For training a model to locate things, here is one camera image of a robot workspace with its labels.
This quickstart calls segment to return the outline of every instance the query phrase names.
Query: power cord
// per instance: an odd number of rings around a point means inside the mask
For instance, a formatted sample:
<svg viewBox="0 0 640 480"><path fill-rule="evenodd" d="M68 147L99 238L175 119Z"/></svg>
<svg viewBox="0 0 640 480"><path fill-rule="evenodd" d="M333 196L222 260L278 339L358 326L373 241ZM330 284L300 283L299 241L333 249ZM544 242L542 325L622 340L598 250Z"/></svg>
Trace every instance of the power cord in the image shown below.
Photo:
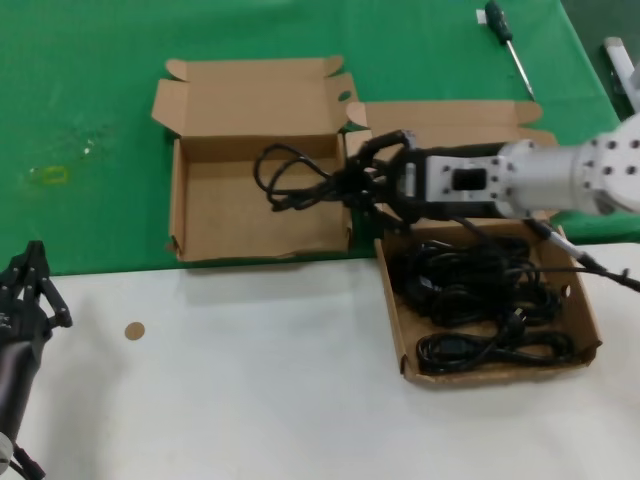
<svg viewBox="0 0 640 480"><path fill-rule="evenodd" d="M268 182L262 180L262 164L275 152L286 152L292 158L286 160L273 174ZM322 180L307 188L277 188L283 175L295 165L302 164L316 173ZM343 202L350 208L368 208L372 204L374 177L364 172L359 165L348 162L346 167L335 173L322 170L311 158L296 148L276 143L267 147L253 166L253 178L262 191L267 194L267 201L274 212L284 210L305 210L319 202Z"/></svg>
<svg viewBox="0 0 640 480"><path fill-rule="evenodd" d="M25 480L30 480L29 477L27 477L27 474L24 473L24 470L22 469L22 467L20 465L18 465L16 462L14 462L13 460L11 460L9 462L9 467L11 467L11 469L14 472L16 472L18 475L20 475Z"/></svg>
<svg viewBox="0 0 640 480"><path fill-rule="evenodd" d="M566 334L527 331L548 325L561 308L529 257L525 239L493 237L464 248L429 241L389 262L394 291L435 325L458 328L491 320L497 326L491 337L442 333L420 339L416 354L423 373L465 372L495 362L552 366L575 360ZM547 347L548 353L523 351L532 346Z"/></svg>

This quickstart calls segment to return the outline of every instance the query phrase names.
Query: white table surface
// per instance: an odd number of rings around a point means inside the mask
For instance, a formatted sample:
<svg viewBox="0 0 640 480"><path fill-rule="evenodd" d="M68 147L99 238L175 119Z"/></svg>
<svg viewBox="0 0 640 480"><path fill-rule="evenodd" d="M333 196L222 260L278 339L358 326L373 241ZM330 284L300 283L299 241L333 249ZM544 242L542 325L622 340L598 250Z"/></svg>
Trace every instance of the white table surface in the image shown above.
<svg viewBox="0 0 640 480"><path fill-rule="evenodd" d="M640 246L589 251L640 277ZM640 295L585 281L590 368L433 390L398 372L374 261L57 278L75 326L19 441L52 480L637 479Z"/></svg>

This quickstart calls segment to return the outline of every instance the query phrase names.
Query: box lid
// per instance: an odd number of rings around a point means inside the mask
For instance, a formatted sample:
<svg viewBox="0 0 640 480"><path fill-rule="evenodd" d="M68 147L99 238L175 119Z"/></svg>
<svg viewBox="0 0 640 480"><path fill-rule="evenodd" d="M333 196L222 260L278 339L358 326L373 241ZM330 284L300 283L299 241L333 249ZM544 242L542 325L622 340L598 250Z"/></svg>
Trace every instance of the box lid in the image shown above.
<svg viewBox="0 0 640 480"><path fill-rule="evenodd" d="M152 117L185 137L336 133L357 100L342 57L186 62L169 60Z"/></svg>
<svg viewBox="0 0 640 480"><path fill-rule="evenodd" d="M523 127L542 117L533 102L461 100L428 102L354 102L347 114L373 136L412 130L421 148L510 142L530 138L555 145L552 133Z"/></svg>

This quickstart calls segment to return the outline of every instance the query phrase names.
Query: box flap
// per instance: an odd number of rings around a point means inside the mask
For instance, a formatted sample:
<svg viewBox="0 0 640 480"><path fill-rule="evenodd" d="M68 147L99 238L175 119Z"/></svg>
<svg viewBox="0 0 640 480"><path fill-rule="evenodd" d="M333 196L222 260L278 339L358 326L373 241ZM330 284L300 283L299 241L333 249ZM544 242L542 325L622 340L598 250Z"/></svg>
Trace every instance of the box flap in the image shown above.
<svg viewBox="0 0 640 480"><path fill-rule="evenodd" d="M387 263L382 248L382 241L380 239L376 239L374 246L376 249L378 267L380 268L384 296L387 303L387 313L389 314L389 321L391 322L391 336L393 338L393 345L398 359L398 367L400 368L400 373L404 374L407 363L407 351L404 348L406 342L402 336L402 329L400 328L400 321L398 320L398 310L393 298L393 289L391 288L391 279L389 278L389 272L387 271Z"/></svg>
<svg viewBox="0 0 640 480"><path fill-rule="evenodd" d="M556 143L549 132L520 127L541 118L542 108L533 102L354 102L347 107L347 114L353 123L369 128L373 136L398 129L412 130L422 148L520 138L531 138L544 145Z"/></svg>
<svg viewBox="0 0 640 480"><path fill-rule="evenodd" d="M160 80L152 117L186 137L323 135L347 123L357 100L341 57L185 62Z"/></svg>
<svg viewBox="0 0 640 480"><path fill-rule="evenodd" d="M169 206L169 236L171 248L178 257L185 246L185 213L188 168L179 140L173 142L173 170L171 173L171 203Z"/></svg>

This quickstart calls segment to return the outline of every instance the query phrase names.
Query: open cardboard box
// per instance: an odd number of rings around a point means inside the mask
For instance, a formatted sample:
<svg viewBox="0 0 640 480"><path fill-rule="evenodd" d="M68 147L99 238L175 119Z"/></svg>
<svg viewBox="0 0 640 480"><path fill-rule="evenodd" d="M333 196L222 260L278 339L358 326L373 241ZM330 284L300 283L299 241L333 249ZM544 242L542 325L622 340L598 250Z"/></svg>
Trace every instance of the open cardboard box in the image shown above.
<svg viewBox="0 0 640 480"><path fill-rule="evenodd" d="M274 213L253 178L273 143L308 154L325 171L345 161L340 129L357 100L342 58L185 62L169 60L175 80L160 80L152 117L177 133L169 234L182 261L286 257L346 251L350 212L339 203ZM284 158L264 164L269 179ZM303 166L282 188L320 180Z"/></svg>
<svg viewBox="0 0 640 480"><path fill-rule="evenodd" d="M369 130L356 132L347 138L347 152L353 155L362 142L371 136L397 129L412 130L417 144L422 148L452 147L478 143L511 142L531 139L541 145L554 145L554 136L526 128L542 116L540 106L531 102L512 101L456 101L456 102L374 102L352 103L348 106L351 121ZM393 151L384 152L381 159L390 158ZM392 213L386 206L383 210ZM555 245L541 241L524 224L517 220L474 219L489 235L517 235L532 245L532 261L538 265L573 267L572 259ZM412 381L428 383L476 383L508 382L516 379L535 378L588 365L601 344L593 312L586 298L579 276L575 273L549 273L546 280L558 292L571 292L564 300L561 315L547 328L569 334L579 352L575 364L555 368L517 367L512 365L487 365L476 371L449 375L422 375L418 369L416 344L419 339L443 331L427 318L410 310L391 289L387 263L391 257L410 244L425 240L439 240L456 246L472 245L478 241L475 234L454 222L422 220L412 235L399 237L387 234L376 240L376 254L380 263L385 296L389 310L391 329L400 372ZM492 323L470 326L461 331L479 335L495 332Z"/></svg>

